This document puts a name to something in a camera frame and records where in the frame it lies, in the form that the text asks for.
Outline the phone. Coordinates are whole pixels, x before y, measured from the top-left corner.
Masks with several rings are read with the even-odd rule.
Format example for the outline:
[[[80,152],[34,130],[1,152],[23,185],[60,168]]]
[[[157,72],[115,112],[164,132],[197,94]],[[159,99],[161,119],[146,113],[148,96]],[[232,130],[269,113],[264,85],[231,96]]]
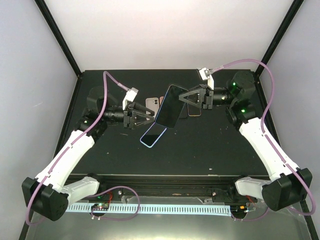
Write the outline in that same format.
[[[160,105],[160,106],[162,105],[163,100],[164,100],[164,96],[161,96],[161,97],[159,98],[159,105]]]
[[[187,92],[185,88],[170,85],[155,117],[155,123],[173,129],[185,105],[184,101],[179,100],[179,96]]]
[[[145,107],[154,112],[153,117],[157,116],[158,110],[160,108],[160,100],[158,97],[149,97],[145,99]]]
[[[157,123],[153,123],[148,130],[142,135],[140,138],[140,143],[142,143],[147,148],[152,148],[158,140],[162,137],[162,135],[166,132],[167,128],[159,125]]]

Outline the black smartphone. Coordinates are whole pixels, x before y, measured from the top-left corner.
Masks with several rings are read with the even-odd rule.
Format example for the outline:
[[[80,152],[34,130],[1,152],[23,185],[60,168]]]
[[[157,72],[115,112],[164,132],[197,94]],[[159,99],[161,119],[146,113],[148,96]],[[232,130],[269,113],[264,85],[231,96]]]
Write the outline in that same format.
[[[188,104],[187,105],[187,114],[189,117],[200,117],[202,112],[201,112],[200,108]]]
[[[188,117],[188,109],[185,106],[179,115],[179,119],[186,119],[187,117]]]

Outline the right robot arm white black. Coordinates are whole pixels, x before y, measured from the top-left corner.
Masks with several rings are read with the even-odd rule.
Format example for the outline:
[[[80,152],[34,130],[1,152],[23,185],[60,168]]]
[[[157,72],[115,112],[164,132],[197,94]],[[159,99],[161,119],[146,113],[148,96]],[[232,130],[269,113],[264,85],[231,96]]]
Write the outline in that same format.
[[[268,180],[238,177],[227,189],[228,198],[238,202],[244,196],[254,197],[278,211],[310,196],[312,173],[290,159],[264,126],[264,120],[256,115],[250,102],[256,91],[254,76],[238,71],[226,87],[215,87],[209,69],[200,68],[197,72],[205,83],[180,94],[178,99],[203,110],[226,106],[229,122],[250,143],[268,173]]]

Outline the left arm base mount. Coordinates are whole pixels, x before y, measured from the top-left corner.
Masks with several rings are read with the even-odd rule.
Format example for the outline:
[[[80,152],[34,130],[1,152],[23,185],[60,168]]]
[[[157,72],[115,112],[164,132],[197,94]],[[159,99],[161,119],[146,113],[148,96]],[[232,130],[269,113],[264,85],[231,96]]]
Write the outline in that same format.
[[[122,185],[119,185],[119,186],[114,186],[114,187],[111,187],[111,188],[109,188],[109,189],[106,189],[106,190],[104,190],[104,191],[102,191],[102,192],[100,192],[100,193],[95,193],[95,194],[93,194],[93,195],[88,195],[88,196],[85,196],[85,198],[98,198],[98,199],[103,199],[106,195],[112,195],[113,194],[113,191],[114,190],[120,190],[120,189],[122,189],[122,188],[124,188],[124,186],[122,186]]]

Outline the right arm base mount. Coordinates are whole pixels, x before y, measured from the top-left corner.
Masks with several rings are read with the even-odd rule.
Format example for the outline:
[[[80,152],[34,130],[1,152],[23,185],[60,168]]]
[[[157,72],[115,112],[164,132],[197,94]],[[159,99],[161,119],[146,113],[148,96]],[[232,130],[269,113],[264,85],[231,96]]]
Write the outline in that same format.
[[[240,195],[233,187],[211,188],[211,197],[216,202],[224,203],[257,203],[258,200],[252,196]]]

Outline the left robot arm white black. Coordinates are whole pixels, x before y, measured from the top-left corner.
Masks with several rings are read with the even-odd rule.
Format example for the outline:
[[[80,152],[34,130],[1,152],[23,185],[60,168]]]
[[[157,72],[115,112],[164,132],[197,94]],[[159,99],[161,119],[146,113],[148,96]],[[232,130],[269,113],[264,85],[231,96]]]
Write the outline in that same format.
[[[69,139],[59,153],[35,178],[22,182],[22,192],[28,211],[57,221],[67,208],[84,198],[103,199],[108,192],[101,178],[93,173],[71,184],[66,181],[82,157],[103,136],[109,124],[120,123],[134,129],[152,123],[157,114],[154,107],[147,108],[134,101],[138,91],[131,88],[122,105],[108,105],[110,97],[103,86],[90,90],[86,108]]]

